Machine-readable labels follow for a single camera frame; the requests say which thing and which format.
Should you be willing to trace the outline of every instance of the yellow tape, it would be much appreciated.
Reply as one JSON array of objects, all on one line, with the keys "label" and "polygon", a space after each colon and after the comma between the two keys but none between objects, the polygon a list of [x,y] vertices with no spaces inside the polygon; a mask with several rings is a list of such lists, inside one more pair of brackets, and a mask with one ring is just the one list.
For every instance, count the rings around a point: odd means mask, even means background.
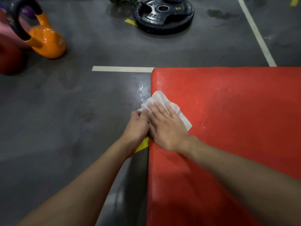
[{"label": "yellow tape", "polygon": [[124,22],[137,26],[136,22],[130,19],[126,19]]},{"label": "yellow tape", "polygon": [[139,147],[137,147],[135,153],[140,152],[144,148],[147,148],[149,140],[150,140],[149,137],[145,137],[145,139],[142,141],[142,143],[139,145]]},{"label": "yellow tape", "polygon": [[298,4],[299,0],[292,0],[290,3],[291,7],[295,7]]}]

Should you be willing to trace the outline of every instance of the white wipe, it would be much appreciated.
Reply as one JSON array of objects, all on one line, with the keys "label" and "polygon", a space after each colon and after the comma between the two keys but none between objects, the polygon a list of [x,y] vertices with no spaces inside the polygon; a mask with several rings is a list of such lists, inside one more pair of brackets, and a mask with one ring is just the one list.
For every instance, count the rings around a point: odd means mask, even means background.
[{"label": "white wipe", "polygon": [[159,102],[165,109],[166,109],[165,105],[169,105],[176,112],[179,118],[183,121],[187,131],[191,129],[192,125],[189,122],[189,120],[180,111],[180,107],[175,103],[170,102],[167,99],[167,97],[164,95],[164,93],[162,93],[161,90],[154,92],[153,95],[146,100],[146,102],[141,104],[141,109],[139,109],[138,111],[142,111],[144,109],[148,109],[150,111],[150,109],[148,108],[148,103],[154,104],[154,102]]}]

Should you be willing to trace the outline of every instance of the finger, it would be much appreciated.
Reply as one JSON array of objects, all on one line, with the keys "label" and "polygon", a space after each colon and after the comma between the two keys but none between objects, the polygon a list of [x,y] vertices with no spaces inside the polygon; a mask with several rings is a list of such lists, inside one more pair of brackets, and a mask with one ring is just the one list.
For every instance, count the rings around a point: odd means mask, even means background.
[{"label": "finger", "polygon": [[155,139],[155,137],[156,137],[156,129],[155,129],[155,127],[152,124],[149,124],[148,132],[149,132],[150,136],[153,139]]},{"label": "finger", "polygon": [[165,118],[170,118],[168,111],[159,102],[155,102],[154,105]]},{"label": "finger", "polygon": [[138,120],[139,119],[139,111],[133,111],[131,113],[131,119]]},{"label": "finger", "polygon": [[154,116],[153,113],[149,113],[148,115],[148,120],[150,121],[151,125],[154,126],[155,128],[157,127],[158,125],[158,119]]},{"label": "finger", "polygon": [[170,115],[172,118],[178,117],[178,115],[176,114],[176,112],[173,110],[173,108],[171,108],[171,106],[169,105],[165,105],[167,110],[169,111]]},{"label": "finger", "polygon": [[139,120],[145,120],[147,121],[148,120],[148,117],[149,117],[149,113],[148,113],[148,110],[143,110],[140,114],[140,117],[139,117]]},{"label": "finger", "polygon": [[148,103],[148,108],[151,110],[151,112],[155,115],[155,117],[159,121],[162,121],[164,119],[164,116],[160,113],[160,111],[152,103]]}]

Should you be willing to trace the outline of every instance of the left hand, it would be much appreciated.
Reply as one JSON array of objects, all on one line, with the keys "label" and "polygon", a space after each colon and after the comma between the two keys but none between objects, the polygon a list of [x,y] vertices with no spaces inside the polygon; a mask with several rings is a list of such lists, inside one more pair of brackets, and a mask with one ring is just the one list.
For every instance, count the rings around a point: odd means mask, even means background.
[{"label": "left hand", "polygon": [[148,111],[133,111],[131,119],[120,138],[120,140],[129,145],[129,157],[135,153],[137,147],[142,143],[148,129]]}]

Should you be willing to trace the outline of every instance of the right hand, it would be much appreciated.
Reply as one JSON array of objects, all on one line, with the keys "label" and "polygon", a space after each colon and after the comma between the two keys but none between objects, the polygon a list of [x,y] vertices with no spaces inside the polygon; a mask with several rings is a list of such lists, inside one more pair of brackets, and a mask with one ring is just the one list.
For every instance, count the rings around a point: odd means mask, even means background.
[{"label": "right hand", "polygon": [[167,151],[176,151],[188,136],[187,129],[176,112],[168,105],[167,110],[159,103],[148,103],[150,135],[155,143]]}]

